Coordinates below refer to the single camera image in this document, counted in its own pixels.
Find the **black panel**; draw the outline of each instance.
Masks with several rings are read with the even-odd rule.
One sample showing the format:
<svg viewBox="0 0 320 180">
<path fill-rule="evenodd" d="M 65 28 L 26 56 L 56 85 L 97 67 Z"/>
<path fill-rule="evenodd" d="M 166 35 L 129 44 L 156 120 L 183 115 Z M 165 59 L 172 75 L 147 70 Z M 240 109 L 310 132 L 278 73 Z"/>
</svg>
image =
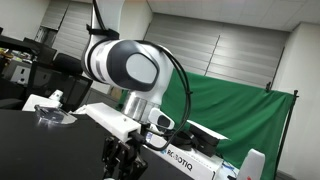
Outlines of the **black panel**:
<svg viewBox="0 0 320 180">
<path fill-rule="evenodd" d="M 165 116 L 161 115 L 158 118 L 158 125 L 162 127 L 169 127 L 170 126 L 170 120 L 166 118 Z"/>
<path fill-rule="evenodd" d="M 126 68 L 126 64 L 130 56 L 134 54 L 140 54 L 154 65 L 157 69 L 156 78 L 152 83 L 144 83 L 132 78 Z M 150 91 L 154 85 L 159 75 L 158 63 L 153 59 L 153 57 L 135 41 L 125 40 L 114 45 L 109 54 L 107 68 L 110 78 L 119 86 L 131 90 L 138 91 Z"/>
<path fill-rule="evenodd" d="M 210 136 L 206 132 L 197 128 L 196 126 L 190 125 L 189 131 L 197 138 L 200 146 L 198 146 L 198 150 L 203 154 L 211 157 L 215 154 L 216 148 L 219 143 L 219 139 Z"/>
</svg>

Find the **chair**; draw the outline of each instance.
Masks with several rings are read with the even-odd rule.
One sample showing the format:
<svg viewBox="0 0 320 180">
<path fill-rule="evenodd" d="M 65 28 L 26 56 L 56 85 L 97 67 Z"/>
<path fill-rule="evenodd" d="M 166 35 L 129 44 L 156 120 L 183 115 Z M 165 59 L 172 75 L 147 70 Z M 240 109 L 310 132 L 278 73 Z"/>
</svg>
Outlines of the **chair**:
<svg viewBox="0 0 320 180">
<path fill-rule="evenodd" d="M 53 66 L 33 62 L 27 87 L 27 97 L 31 94 L 48 98 L 55 90 L 63 92 L 61 103 L 65 111 L 75 111 L 91 87 L 92 80 L 81 76 L 80 60 L 58 54 Z"/>
<path fill-rule="evenodd" d="M 263 171 L 265 155 L 250 149 L 244 159 L 237 178 L 228 176 L 230 180 L 259 180 Z"/>
</svg>

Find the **black cable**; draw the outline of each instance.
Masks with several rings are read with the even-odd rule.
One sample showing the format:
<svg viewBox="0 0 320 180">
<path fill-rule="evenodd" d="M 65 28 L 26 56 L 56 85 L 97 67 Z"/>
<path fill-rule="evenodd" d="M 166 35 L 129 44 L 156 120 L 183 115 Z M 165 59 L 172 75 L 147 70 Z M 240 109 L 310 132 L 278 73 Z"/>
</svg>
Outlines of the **black cable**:
<svg viewBox="0 0 320 180">
<path fill-rule="evenodd" d="M 100 10 L 98 8 L 97 0 L 93 0 L 93 7 L 94 7 L 94 10 L 95 10 L 96 17 L 97 17 L 97 20 L 98 20 L 100 28 L 102 30 L 106 30 L 106 27 L 104 26 L 104 23 L 103 23 L 102 18 L 101 18 L 101 14 L 100 14 Z"/>
<path fill-rule="evenodd" d="M 190 87 L 189 87 L 189 80 L 188 80 L 188 77 L 187 77 L 187 74 L 186 72 L 184 71 L 182 65 L 178 62 L 177 59 L 175 59 L 172 54 L 170 52 L 168 52 L 166 49 L 164 49 L 163 47 L 161 46 L 158 46 L 156 44 L 153 44 L 151 42 L 147 42 L 147 41 L 137 41 L 141 44 L 147 44 L 147 45 L 150 45 L 152 47 L 155 47 L 157 50 L 159 50 L 160 52 L 164 52 L 166 54 L 166 56 L 170 59 L 171 63 L 173 64 L 173 66 L 176 68 L 177 70 L 177 73 L 179 75 L 179 78 L 181 80 L 181 83 L 184 87 L 184 90 L 185 90 L 185 94 L 186 94 L 186 102 L 185 102 L 185 107 L 184 107 L 184 113 L 183 113 L 183 116 L 181 118 L 181 121 L 180 121 L 180 125 L 177 129 L 177 131 L 175 131 L 173 133 L 173 135 L 171 136 L 171 138 L 167 141 L 167 143 L 162 146 L 162 147 L 156 147 L 148 142 L 144 142 L 144 144 L 153 149 L 153 150 L 156 150 L 156 151 L 162 151 L 164 149 L 166 149 L 169 144 L 171 144 L 171 142 L 173 141 L 173 139 L 177 136 L 177 134 L 182 130 L 182 128 L 184 127 L 184 125 L 186 124 L 187 120 L 188 120 L 188 117 L 191 113 L 191 92 L 190 92 Z"/>
</svg>

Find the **green backdrop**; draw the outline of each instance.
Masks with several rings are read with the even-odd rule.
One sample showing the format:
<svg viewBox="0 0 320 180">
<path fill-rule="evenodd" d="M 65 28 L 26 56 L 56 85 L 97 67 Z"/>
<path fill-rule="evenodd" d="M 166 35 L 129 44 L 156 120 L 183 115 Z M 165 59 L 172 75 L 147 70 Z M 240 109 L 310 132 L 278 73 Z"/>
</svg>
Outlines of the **green backdrop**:
<svg viewBox="0 0 320 180">
<path fill-rule="evenodd" d="M 251 148 L 266 155 L 262 180 L 274 177 L 286 115 L 293 95 L 187 73 L 192 94 L 189 117 L 230 140 L 220 141 L 217 152 L 240 168 Z M 174 71 L 161 109 L 180 122 L 185 95 Z"/>
</svg>

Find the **white device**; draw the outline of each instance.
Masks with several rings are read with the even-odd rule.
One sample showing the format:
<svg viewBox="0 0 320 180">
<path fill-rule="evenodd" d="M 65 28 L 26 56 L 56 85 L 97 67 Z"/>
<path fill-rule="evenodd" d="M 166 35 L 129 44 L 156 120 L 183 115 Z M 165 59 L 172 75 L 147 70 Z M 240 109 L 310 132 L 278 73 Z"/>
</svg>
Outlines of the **white device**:
<svg viewBox="0 0 320 180">
<path fill-rule="evenodd" d="M 260 179 L 265 162 L 265 155 L 255 149 L 250 149 L 244 159 L 237 180 Z"/>
<path fill-rule="evenodd" d="M 152 133 L 147 135 L 147 139 L 157 146 L 166 143 L 162 137 Z M 217 156 L 207 157 L 194 149 L 184 151 L 171 144 L 164 151 L 151 151 L 196 180 L 217 180 L 223 163 L 223 159 Z"/>
<path fill-rule="evenodd" d="M 30 68 L 17 66 L 10 81 L 12 82 L 19 81 L 19 82 L 22 82 L 23 84 L 28 84 L 29 75 L 30 75 Z"/>
<path fill-rule="evenodd" d="M 27 102 L 24 104 L 22 111 L 35 111 L 35 105 L 58 108 L 61 106 L 61 103 L 56 100 L 31 94 Z"/>
<path fill-rule="evenodd" d="M 139 123 L 103 103 L 87 105 L 86 113 L 122 142 L 131 139 L 130 132 L 140 133 Z"/>
</svg>

